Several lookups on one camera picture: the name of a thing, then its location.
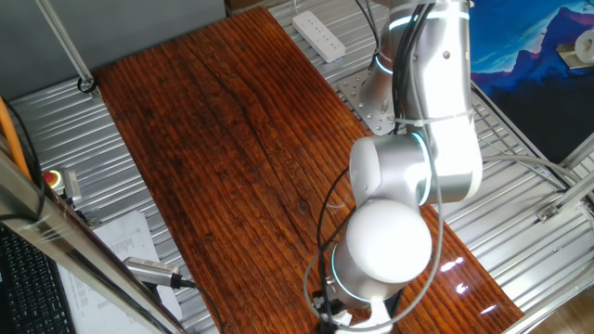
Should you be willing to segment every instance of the metal pole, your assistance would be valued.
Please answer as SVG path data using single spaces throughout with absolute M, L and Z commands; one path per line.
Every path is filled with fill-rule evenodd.
M 68 58 L 71 60 L 71 63 L 78 72 L 78 75 L 81 77 L 81 86 L 84 86 L 82 90 L 91 89 L 95 84 L 95 78 L 91 74 L 91 71 L 86 67 L 86 64 L 84 64 L 81 54 L 78 53 L 76 46 L 74 46 L 71 37 L 66 31 L 66 28 L 59 19 L 58 13 L 56 13 L 56 10 L 51 5 L 49 0 L 35 0 L 35 2 L 39 6 L 39 9 L 41 9 L 41 12 L 44 14 L 47 23 L 54 31 L 54 34 L 58 38 L 59 42 L 62 44 L 66 55 L 68 55 Z M 101 94 L 96 88 L 92 89 L 89 93 L 93 96 L 93 98 L 101 97 Z
M 0 214 L 34 215 L 39 189 L 2 149 L 0 175 Z M 41 216 L 43 221 L 35 224 L 20 219 L 4 223 L 153 333 L 186 333 L 63 200 L 47 197 Z

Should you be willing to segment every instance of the orange pipe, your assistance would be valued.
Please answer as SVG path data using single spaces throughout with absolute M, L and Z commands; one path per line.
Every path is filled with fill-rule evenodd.
M 12 160 L 15 162 L 17 167 L 31 180 L 31 174 L 27 167 L 27 161 L 25 155 L 22 153 L 22 146 L 20 145 L 19 136 L 15 130 L 15 125 L 10 118 L 4 99 L 0 97 L 0 123 L 2 124 L 2 130 L 10 146 L 10 152 L 12 153 Z

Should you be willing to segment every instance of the mounting plate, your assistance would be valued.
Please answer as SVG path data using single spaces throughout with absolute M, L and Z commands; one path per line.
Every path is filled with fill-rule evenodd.
M 361 84 L 368 78 L 369 71 L 363 70 L 339 82 L 339 89 L 344 93 L 346 99 L 351 103 L 355 112 L 361 117 L 363 123 L 374 135 L 387 135 L 395 127 L 395 116 L 391 110 L 367 109 L 361 103 Z
M 561 56 L 565 64 L 567 64 L 569 70 L 594 67 L 594 64 L 587 64 L 585 62 L 582 62 L 577 57 L 577 55 L 575 54 L 575 44 L 570 43 L 566 45 L 558 45 L 557 53 L 559 54 L 559 56 Z

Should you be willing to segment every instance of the blue poster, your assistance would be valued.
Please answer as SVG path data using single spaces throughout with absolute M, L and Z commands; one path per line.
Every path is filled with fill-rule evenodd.
M 594 132 L 594 71 L 556 51 L 594 29 L 594 0 L 475 0 L 471 78 L 550 160 Z

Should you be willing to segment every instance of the red button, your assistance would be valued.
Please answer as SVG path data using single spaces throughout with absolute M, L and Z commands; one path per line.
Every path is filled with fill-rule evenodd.
M 53 186 L 58 179 L 56 178 L 56 176 L 53 173 L 51 173 L 51 172 L 45 172 L 44 173 L 44 180 L 45 180 L 45 182 L 48 185 Z

